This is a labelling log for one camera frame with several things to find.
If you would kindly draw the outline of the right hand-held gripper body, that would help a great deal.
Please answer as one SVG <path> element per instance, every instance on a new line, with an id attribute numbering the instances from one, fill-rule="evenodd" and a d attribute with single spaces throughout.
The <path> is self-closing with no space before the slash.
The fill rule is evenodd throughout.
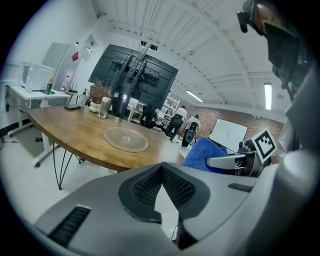
<path id="1" fill-rule="evenodd" d="M 244 155 L 238 161 L 247 177 L 258 177 L 271 164 L 271 156 L 276 152 L 276 142 L 268 128 L 264 128 L 251 138 L 241 141 L 237 151 Z"/>

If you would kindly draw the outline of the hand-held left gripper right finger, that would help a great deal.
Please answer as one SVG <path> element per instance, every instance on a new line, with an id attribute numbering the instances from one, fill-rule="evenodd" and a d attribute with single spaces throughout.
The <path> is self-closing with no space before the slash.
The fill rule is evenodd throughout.
<path id="1" fill-rule="evenodd" d="M 166 256 L 271 256 L 295 241 L 318 192 L 318 154 L 295 151 L 259 178 L 165 163 L 193 194 L 178 209 Z"/>

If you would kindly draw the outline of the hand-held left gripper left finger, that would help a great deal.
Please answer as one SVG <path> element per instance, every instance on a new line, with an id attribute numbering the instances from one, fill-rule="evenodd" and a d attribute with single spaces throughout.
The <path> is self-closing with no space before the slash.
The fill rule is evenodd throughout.
<path id="1" fill-rule="evenodd" d="M 161 224 L 130 215 L 118 190 L 148 166 L 93 179 L 50 207 L 35 222 L 43 241 L 62 256 L 173 256 L 179 248 Z"/>

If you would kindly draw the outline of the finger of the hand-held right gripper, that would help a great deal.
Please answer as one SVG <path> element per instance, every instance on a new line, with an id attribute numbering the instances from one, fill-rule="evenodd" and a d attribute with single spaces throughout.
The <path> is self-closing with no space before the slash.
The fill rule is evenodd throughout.
<path id="1" fill-rule="evenodd" d="M 205 160 L 208 167 L 237 172 L 246 170 L 247 156 L 245 154 L 233 154 L 223 157 L 209 157 Z"/>

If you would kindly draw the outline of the blue cloth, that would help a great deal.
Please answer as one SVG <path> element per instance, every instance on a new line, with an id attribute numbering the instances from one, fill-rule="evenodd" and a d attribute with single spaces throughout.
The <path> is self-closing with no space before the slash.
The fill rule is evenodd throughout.
<path id="1" fill-rule="evenodd" d="M 218 173 L 225 175 L 235 175 L 234 170 L 224 170 L 220 168 L 210 167 L 206 164 L 207 158 L 226 157 L 227 151 L 221 149 L 211 140 L 201 137 L 189 151 L 182 166 L 193 168 L 210 173 Z"/>

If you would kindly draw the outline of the clear glass plate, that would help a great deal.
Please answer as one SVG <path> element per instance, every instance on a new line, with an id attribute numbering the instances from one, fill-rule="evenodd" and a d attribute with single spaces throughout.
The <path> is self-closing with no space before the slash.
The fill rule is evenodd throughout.
<path id="1" fill-rule="evenodd" d="M 149 146 L 141 133 L 123 127 L 112 127 L 104 133 L 105 140 L 113 147 L 126 152 L 143 152 Z"/>

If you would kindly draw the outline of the whiteboard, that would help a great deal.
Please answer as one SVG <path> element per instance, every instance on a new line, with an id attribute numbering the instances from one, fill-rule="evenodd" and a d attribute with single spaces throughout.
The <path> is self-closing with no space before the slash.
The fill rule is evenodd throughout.
<path id="1" fill-rule="evenodd" d="M 237 152 L 239 143 L 244 140 L 247 130 L 247 126 L 218 118 L 208 138 L 233 152 Z"/>

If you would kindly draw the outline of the ceiling tube light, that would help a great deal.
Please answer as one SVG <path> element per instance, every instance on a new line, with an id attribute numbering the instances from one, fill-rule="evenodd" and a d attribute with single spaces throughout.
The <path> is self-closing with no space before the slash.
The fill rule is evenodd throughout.
<path id="1" fill-rule="evenodd" d="M 193 94 L 191 91 L 187 90 L 186 92 L 187 92 L 187 94 L 189 94 L 190 96 L 195 98 L 198 102 L 203 103 L 203 100 L 201 98 L 199 98 L 198 96 L 196 96 L 195 94 Z"/>
<path id="2" fill-rule="evenodd" d="M 264 84 L 264 93 L 265 93 L 265 109 L 272 109 L 272 85 L 270 83 Z"/>

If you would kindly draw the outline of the black hairpin table leg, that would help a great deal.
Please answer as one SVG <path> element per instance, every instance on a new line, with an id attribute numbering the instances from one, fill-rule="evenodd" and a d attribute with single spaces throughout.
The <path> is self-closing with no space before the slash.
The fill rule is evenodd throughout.
<path id="1" fill-rule="evenodd" d="M 55 142 L 52 144 L 54 175 L 55 175 L 55 180 L 56 180 L 58 189 L 61 191 L 62 190 L 62 183 L 64 181 L 67 169 L 70 165 L 71 159 L 74 154 L 68 152 L 66 149 L 63 149 L 62 160 L 61 160 L 60 166 L 57 166 L 56 151 L 60 148 L 61 147 L 58 144 L 56 144 Z"/>

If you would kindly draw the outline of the black office chair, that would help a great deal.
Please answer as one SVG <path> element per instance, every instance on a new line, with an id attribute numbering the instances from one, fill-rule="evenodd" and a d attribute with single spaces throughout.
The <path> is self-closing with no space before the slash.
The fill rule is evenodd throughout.
<path id="1" fill-rule="evenodd" d="M 170 137 L 170 141 L 172 142 L 179 129 L 183 124 L 182 116 L 180 114 L 176 114 L 171 118 L 168 126 L 165 128 L 164 132 L 166 136 Z"/>
<path id="2" fill-rule="evenodd" d="M 142 116 L 139 120 L 140 124 L 148 129 L 155 127 L 156 121 L 158 120 L 158 114 L 154 107 L 149 105 L 144 105 L 142 108 Z"/>

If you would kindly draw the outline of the person's grey shirt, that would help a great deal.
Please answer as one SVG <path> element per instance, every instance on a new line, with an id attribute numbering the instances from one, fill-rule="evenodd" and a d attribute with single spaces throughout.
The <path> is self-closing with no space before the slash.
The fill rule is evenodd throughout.
<path id="1" fill-rule="evenodd" d="M 278 138 L 277 155 L 299 150 L 320 152 L 320 65 L 314 63 L 304 78 Z"/>

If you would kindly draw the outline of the white shelving rack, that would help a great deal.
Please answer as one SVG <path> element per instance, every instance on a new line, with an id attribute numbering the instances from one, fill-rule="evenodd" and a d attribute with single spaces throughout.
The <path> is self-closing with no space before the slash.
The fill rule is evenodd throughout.
<path id="1" fill-rule="evenodd" d="M 163 106 L 161 108 L 161 111 L 164 113 L 164 116 L 168 119 L 174 116 L 174 114 L 176 113 L 176 110 L 178 109 L 178 105 L 180 103 L 180 100 L 173 98 L 171 94 L 172 94 L 171 92 L 168 93 L 163 103 Z"/>

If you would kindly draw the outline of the black monitor on stand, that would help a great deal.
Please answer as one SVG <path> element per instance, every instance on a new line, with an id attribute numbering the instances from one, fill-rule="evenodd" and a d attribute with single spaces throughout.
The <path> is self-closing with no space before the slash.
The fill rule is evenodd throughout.
<path id="1" fill-rule="evenodd" d="M 126 100 L 120 104 L 113 115 L 121 119 L 125 118 L 126 108 L 133 96 L 138 81 L 136 77 L 130 76 L 130 68 L 136 63 L 138 52 L 126 47 L 110 44 L 103 52 L 95 65 L 88 81 L 90 83 L 100 82 L 107 88 L 111 96 L 115 94 L 126 95 Z"/>
<path id="2" fill-rule="evenodd" d="M 178 70 L 150 55 L 145 55 L 142 60 L 134 57 L 129 62 L 129 67 L 135 67 L 135 71 L 128 79 L 130 85 L 127 96 L 160 110 Z"/>

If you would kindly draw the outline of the glass jar with pale lid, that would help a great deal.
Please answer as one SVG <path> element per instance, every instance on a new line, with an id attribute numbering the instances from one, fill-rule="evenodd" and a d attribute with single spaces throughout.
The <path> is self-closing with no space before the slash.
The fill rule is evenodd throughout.
<path id="1" fill-rule="evenodd" d="M 101 100 L 101 104 L 100 104 L 100 110 L 98 112 L 98 117 L 100 118 L 107 118 L 108 116 L 108 112 L 110 109 L 110 103 L 111 103 L 111 99 L 108 97 L 103 97 Z"/>

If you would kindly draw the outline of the dried brown plant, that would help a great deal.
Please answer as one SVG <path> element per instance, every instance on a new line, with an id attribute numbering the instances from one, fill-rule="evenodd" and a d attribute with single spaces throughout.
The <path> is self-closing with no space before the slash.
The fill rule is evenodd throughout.
<path id="1" fill-rule="evenodd" d="M 102 99 L 106 97 L 111 99 L 113 97 L 112 90 L 105 87 L 100 79 L 90 87 L 89 100 L 95 104 L 100 104 Z"/>

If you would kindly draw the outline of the white desk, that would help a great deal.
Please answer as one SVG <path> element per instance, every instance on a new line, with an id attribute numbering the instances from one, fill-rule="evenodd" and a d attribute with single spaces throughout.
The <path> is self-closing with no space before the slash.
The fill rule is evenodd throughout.
<path id="1" fill-rule="evenodd" d="M 50 106 L 51 100 L 55 100 L 55 99 L 69 100 L 71 97 L 70 95 L 68 95 L 66 93 L 60 93 L 59 91 L 54 90 L 54 89 L 52 90 L 52 92 L 54 92 L 54 94 L 45 94 L 40 91 L 27 92 L 27 90 L 25 88 L 23 88 L 22 86 L 10 85 L 9 88 L 16 95 L 18 95 L 18 103 L 21 103 L 22 100 L 26 101 L 25 105 L 28 109 L 31 109 L 32 100 L 40 101 L 40 108 L 47 108 Z M 31 123 L 23 125 L 22 113 L 19 110 L 17 110 L 17 112 L 18 112 L 18 114 L 17 114 L 18 115 L 18 128 L 15 128 L 15 129 L 9 131 L 8 132 L 9 136 L 13 136 L 15 133 L 32 125 Z M 53 151 L 53 148 L 50 146 L 49 138 L 43 132 L 41 133 L 41 135 L 42 135 L 42 143 L 44 146 L 44 151 L 33 159 L 32 165 L 35 168 L 39 168 L 41 165 L 41 162 L 49 154 L 51 154 Z"/>

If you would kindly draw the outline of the white refrigerator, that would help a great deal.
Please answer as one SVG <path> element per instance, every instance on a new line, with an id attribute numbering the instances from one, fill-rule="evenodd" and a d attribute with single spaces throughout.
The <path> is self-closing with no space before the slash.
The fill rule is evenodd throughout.
<path id="1" fill-rule="evenodd" d="M 60 91 L 65 76 L 68 76 L 65 92 L 67 93 L 69 91 L 73 76 L 80 63 L 79 53 L 79 59 L 72 61 L 72 56 L 76 52 L 79 52 L 79 46 L 76 46 L 75 44 L 54 42 L 49 47 L 42 64 L 54 68 L 52 86 L 54 90 Z"/>

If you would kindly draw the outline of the black ceiling mount plate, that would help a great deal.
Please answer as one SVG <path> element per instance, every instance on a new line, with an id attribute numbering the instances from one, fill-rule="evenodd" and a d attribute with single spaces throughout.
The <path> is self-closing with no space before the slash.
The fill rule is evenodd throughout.
<path id="1" fill-rule="evenodd" d="M 144 48 L 151 49 L 153 51 L 157 51 L 158 50 L 158 47 L 156 45 L 150 44 L 149 42 L 141 40 L 140 43 Z"/>

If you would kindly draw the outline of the white wall panel box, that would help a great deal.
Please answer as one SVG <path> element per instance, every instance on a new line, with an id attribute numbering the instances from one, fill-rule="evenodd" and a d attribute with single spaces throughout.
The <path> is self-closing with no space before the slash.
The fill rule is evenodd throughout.
<path id="1" fill-rule="evenodd" d="M 95 48 L 97 47 L 97 42 L 95 41 L 94 37 L 90 35 L 83 46 L 81 47 L 81 58 L 87 62 L 92 53 L 94 52 Z"/>

